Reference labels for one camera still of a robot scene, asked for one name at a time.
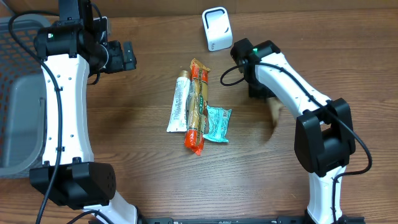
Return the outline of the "beige pouch bag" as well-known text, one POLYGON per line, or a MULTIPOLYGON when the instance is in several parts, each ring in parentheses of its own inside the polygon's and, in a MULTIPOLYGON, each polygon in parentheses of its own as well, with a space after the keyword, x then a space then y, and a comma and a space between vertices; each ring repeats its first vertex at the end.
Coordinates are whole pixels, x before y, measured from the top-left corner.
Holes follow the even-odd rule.
POLYGON ((267 98, 266 103, 268 105, 269 113, 271 116, 271 123, 272 123, 271 136, 272 136, 279 124, 280 112, 284 108, 284 105, 277 97, 267 98))

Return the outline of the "white tube with gold cap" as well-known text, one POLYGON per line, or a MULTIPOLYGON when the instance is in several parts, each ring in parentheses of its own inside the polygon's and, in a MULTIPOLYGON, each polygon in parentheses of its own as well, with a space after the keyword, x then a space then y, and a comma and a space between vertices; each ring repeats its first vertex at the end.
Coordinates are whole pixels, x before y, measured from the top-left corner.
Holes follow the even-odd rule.
POLYGON ((185 132, 187 130, 187 99, 190 92, 190 73, 182 70, 177 78, 168 133, 185 132))

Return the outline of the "teal snack packet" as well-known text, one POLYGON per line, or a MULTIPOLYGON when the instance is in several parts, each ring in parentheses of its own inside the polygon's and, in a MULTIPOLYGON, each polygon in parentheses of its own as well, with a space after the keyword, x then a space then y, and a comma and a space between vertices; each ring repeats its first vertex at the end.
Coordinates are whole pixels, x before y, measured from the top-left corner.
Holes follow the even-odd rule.
POLYGON ((232 109, 207 106, 209 129, 203 137, 212 142, 228 143, 226 138, 232 109))

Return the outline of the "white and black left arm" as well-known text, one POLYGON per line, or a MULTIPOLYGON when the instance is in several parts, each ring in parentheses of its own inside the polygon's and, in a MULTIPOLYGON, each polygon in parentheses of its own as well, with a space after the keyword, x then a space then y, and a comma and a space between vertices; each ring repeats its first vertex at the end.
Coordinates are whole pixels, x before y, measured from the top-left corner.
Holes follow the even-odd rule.
POLYGON ((112 165, 94 160, 86 112, 89 77, 134 70, 132 45, 108 40, 108 20, 92 2, 58 6, 58 21, 34 40, 46 82, 46 140, 42 167, 30 170, 30 183, 45 201, 101 223, 137 223, 137 208, 116 190, 112 165))

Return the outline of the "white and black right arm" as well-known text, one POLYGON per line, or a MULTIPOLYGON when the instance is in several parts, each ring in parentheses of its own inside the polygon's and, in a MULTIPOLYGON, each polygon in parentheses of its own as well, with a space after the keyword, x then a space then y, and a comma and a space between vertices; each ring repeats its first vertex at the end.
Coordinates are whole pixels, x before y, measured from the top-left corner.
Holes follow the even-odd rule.
POLYGON ((309 174, 307 223, 346 223, 340 207, 341 174, 355 150, 349 104, 308 84, 271 41, 234 43, 231 57, 249 83, 251 97, 278 98, 296 120, 295 155, 309 174))

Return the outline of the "orange spaghetti packet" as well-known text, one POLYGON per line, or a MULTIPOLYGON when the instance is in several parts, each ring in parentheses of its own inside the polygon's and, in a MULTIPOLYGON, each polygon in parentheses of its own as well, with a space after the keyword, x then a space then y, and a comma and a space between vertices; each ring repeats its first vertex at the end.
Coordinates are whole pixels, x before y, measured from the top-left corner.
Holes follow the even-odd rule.
POLYGON ((204 148, 204 132, 208 117, 208 74, 210 69, 199 60, 193 59, 190 64, 191 84, 188 94, 187 132, 185 147, 200 156, 204 148))

